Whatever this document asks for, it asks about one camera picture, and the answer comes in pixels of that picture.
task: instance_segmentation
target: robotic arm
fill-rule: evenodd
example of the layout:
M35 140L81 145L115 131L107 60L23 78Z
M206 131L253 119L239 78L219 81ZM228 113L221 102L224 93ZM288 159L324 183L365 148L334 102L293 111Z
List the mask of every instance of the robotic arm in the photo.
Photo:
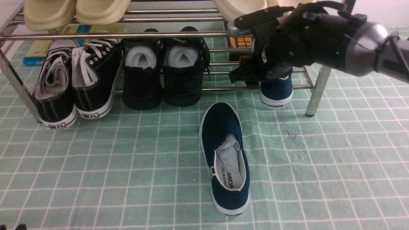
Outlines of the robotic arm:
M324 7L336 9L338 16ZM357 77L376 71L409 84L409 41L345 9L342 3L322 1L270 7L237 18L229 31L252 30L256 44L251 57L230 72L231 82L272 81L289 75L293 67L319 63ZM279 24L277 18L291 10ZM266 25L275 29L268 33Z

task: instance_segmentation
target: green grid floor mat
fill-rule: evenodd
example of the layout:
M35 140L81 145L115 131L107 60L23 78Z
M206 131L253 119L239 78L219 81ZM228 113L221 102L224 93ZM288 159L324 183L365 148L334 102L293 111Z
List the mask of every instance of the green grid floor mat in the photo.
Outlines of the green grid floor mat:
M40 73L22 64L31 44L11 60L29 88ZM227 76L211 79L204 87L231 86ZM294 74L293 84L301 83ZM288 107L270 110L258 92L205 92L191 107L162 103L144 112L116 95L106 117L50 131L1 75L0 223L30 230L408 229L409 86L333 71L312 118L305 116L310 95L296 90ZM217 101L238 111L249 161L252 201L236 217L214 207L199 147L199 122Z

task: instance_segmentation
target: slipper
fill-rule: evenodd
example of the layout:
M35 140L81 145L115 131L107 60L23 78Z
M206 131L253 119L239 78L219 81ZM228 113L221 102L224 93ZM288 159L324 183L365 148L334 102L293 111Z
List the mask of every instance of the slipper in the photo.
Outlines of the slipper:
M77 20L87 25L108 25L122 19L131 0L78 0Z
M32 31L63 27L74 18L75 6L76 0L25 0L26 26Z
M267 8L266 0L212 0L227 21Z
M314 3L316 0L276 0L281 7L297 7L298 4Z

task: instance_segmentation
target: book cover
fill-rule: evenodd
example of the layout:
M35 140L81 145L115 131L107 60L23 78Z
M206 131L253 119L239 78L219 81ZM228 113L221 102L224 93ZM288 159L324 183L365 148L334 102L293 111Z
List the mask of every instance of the book cover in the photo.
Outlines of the book cover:
M225 22L225 31L227 31L227 22ZM251 48L253 45L252 36L241 36L241 37L226 37L226 47L227 48ZM251 53L249 52L231 52L229 53L229 61L241 61L243 59L250 58Z
M88 33L124 33L125 25L67 25L62 28L57 29L59 34L88 34ZM74 39L78 46L82 46L85 43L89 42L89 39ZM47 55L50 47L54 41L45 40L45 41L35 41L31 46L30 50L26 54L26 57L23 59L23 64L25 66L36 66L42 65Z

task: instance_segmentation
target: rack shelf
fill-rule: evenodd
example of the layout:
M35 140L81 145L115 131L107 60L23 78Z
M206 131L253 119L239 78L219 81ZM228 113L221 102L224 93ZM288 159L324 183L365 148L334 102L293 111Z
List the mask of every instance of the rack shelf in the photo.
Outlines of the rack shelf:
M208 17L196 17L196 16L177 16L177 17L155 17L148 18L144 15L160 15L160 14L217 14L217 9L158 9L158 10L128 10L126 15L142 15L139 18L127 18L126 16L120 21L120 23L170 23L170 22L211 22L211 21L223 21L223 17L208 16ZM18 25L24 24L24 13L22 11L22 5L12 17L3 25L0 26L0 47L4 45L6 41L28 41L28 40L58 40L58 39L79 39L79 38L165 38L165 37L227 37L228 32L215 31L215 32L175 32L175 33L124 33L124 34L13 34ZM210 52L250 52L250 49L213 49ZM239 62L219 62L210 63L210 66L237 66ZM14 87L18 95L21 97L25 105L28 107L31 114L34 116L37 122L40 122L38 111L35 107L33 97L27 90L20 76L11 65L10 61L6 57L3 50L0 50L0 69L3 71L11 85ZM331 72L330 68L323 67L317 79L312 76L310 67L295 68L294 72L304 73L308 84L294 85L294 89L311 89L312 96L309 101L306 115L312 117L317 111L318 104L321 100L326 82ZM228 75L229 72L213 71L211 75ZM225 92L234 90L254 90L254 88L247 87L225 87L225 88L203 88L205 92Z

